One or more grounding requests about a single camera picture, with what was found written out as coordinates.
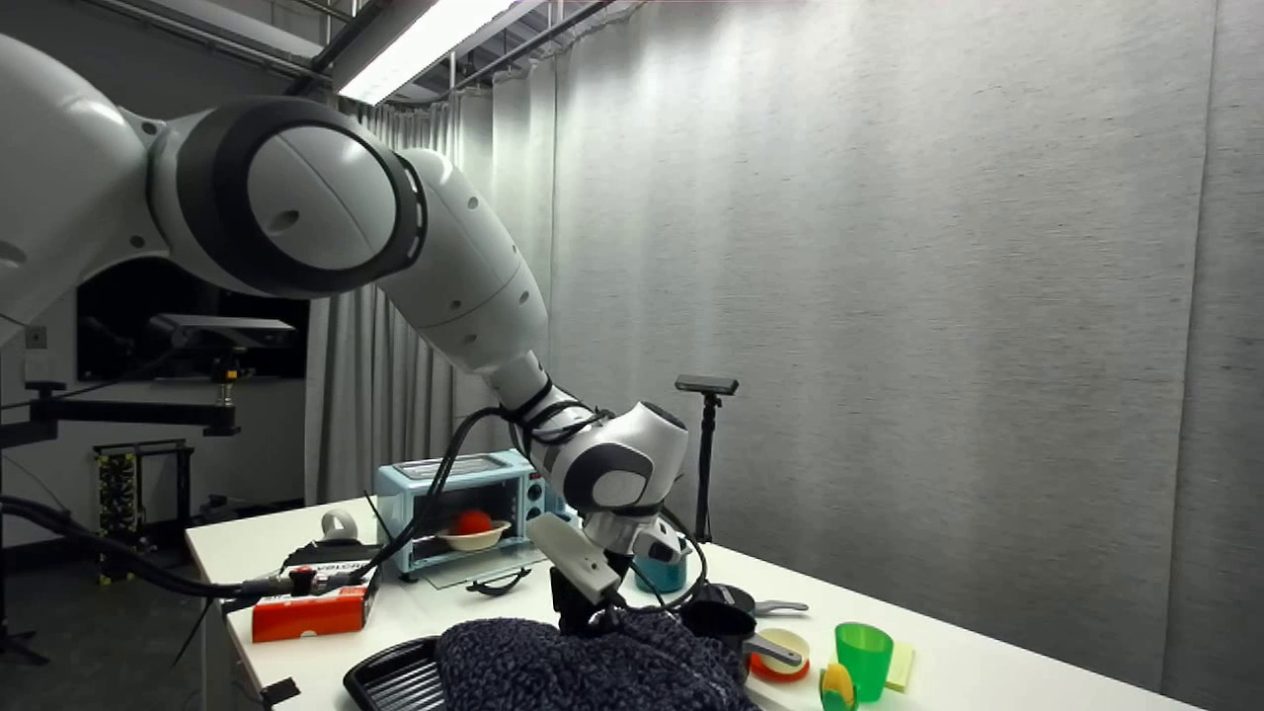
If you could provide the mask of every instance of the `small bowl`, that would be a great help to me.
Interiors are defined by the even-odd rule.
[[[457,552],[476,552],[476,551],[495,551],[502,537],[505,537],[505,522],[502,526],[495,526],[495,531],[478,531],[478,532],[449,532],[449,531],[444,531],[439,537],[449,544],[449,551],[457,551]]]

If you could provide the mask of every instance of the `black stand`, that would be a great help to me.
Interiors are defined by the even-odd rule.
[[[694,537],[713,540],[713,440],[717,440],[717,412],[723,406],[723,395],[738,391],[738,381],[680,374],[677,391],[702,395]]]

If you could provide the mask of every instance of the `gray curtain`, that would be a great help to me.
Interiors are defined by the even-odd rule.
[[[647,0],[444,125],[580,400],[694,424],[677,374],[743,381],[723,544],[1255,709],[1262,34],[1250,0]]]
[[[1167,685],[1264,698],[1264,3],[1226,0],[1203,217]]]
[[[553,237],[553,74],[505,78],[427,115],[374,109],[361,123],[388,145],[449,154],[523,241],[549,291]],[[303,499],[370,490],[385,464],[434,458],[461,414],[489,391],[427,348],[381,289],[311,304]],[[465,451],[505,448],[505,429],[476,428]]]

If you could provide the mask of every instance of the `red object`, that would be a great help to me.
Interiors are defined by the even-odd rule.
[[[793,670],[777,670],[769,669],[759,652],[746,657],[751,676],[765,678],[765,685],[798,685],[811,664],[793,669]]]
[[[449,532],[481,532],[495,531],[499,522],[486,511],[461,511]]]
[[[366,620],[364,586],[349,586],[324,597],[264,597],[253,603],[251,627],[253,640],[298,640],[298,635],[331,635],[361,634]]]

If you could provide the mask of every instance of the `ceiling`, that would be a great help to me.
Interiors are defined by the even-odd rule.
[[[226,57],[293,74],[293,94],[349,82],[434,0],[94,0]],[[388,104],[432,107],[634,11],[642,0],[519,0]]]

